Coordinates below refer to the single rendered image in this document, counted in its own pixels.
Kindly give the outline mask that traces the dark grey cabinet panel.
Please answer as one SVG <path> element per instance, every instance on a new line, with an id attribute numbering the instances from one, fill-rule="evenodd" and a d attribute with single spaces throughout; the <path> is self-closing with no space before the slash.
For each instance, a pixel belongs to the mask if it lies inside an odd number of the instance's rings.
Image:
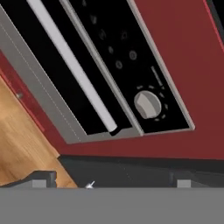
<path id="1" fill-rule="evenodd" d="M 173 187 L 174 172 L 224 174 L 224 160 L 61 155 L 60 163 L 79 187 Z"/>

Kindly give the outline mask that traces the black oven with control panel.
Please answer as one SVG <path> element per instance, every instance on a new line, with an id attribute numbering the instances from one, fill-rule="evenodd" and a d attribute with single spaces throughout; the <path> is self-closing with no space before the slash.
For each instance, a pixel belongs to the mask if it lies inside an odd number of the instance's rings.
<path id="1" fill-rule="evenodd" d="M 194 130 L 195 125 L 134 0 L 60 0 L 83 42 L 142 135 Z M 150 91 L 161 113 L 143 119 L 134 98 Z"/>

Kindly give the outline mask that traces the grey oven knob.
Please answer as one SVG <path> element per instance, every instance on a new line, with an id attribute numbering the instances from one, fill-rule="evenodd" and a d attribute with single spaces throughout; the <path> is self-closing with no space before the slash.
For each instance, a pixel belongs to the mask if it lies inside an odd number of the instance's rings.
<path id="1" fill-rule="evenodd" d="M 134 98 L 136 110 L 143 119 L 157 117 L 162 111 L 162 104 L 158 97 L 150 91 L 140 91 Z"/>

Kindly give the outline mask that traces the red drawer front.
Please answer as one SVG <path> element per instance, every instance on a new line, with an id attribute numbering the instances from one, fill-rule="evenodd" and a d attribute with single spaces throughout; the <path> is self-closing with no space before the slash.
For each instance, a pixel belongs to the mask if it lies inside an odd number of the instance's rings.
<path id="1" fill-rule="evenodd" d="M 42 132 L 45 132 L 45 127 L 39 121 L 39 115 L 42 113 L 42 110 L 33 97 L 32 93 L 28 87 L 24 84 L 22 79 L 19 77 L 16 70 L 13 68 L 11 63 L 4 56 L 3 52 L 0 50 L 0 75 L 3 80 L 6 82 L 10 90 L 14 95 L 17 93 L 23 93 L 23 98 L 18 99 L 27 113 L 31 116 L 32 120 L 38 125 Z"/>

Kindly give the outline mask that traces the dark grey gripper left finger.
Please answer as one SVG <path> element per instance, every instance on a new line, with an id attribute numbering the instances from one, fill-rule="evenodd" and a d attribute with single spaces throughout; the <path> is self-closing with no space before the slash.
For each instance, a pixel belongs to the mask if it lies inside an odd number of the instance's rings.
<path id="1" fill-rule="evenodd" d="M 56 188 L 56 171 L 34 171 L 27 177 L 3 185 L 3 188 Z"/>

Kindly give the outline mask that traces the black grey-framed oven door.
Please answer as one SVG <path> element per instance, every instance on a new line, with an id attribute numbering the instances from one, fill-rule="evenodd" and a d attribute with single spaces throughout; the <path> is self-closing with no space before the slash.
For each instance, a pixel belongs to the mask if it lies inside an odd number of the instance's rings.
<path id="1" fill-rule="evenodd" d="M 142 134 L 60 0 L 41 0 L 118 128 L 108 132 L 26 0 L 0 0 L 0 49 L 67 144 Z"/>

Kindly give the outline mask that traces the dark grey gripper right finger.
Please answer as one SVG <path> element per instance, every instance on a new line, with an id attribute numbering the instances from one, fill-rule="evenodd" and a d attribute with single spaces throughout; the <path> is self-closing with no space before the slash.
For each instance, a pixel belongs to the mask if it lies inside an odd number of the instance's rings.
<path id="1" fill-rule="evenodd" d="M 224 188 L 224 174 L 202 171 L 176 171 L 171 185 L 177 188 Z"/>

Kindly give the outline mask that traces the red cabinet housing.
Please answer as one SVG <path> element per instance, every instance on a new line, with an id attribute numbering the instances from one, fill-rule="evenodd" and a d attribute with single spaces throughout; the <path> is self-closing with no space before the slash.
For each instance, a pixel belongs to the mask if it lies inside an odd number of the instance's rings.
<path id="1" fill-rule="evenodd" d="M 136 0 L 195 124 L 194 131 L 95 143 L 45 134 L 60 154 L 224 160 L 224 46 L 205 0 Z"/>

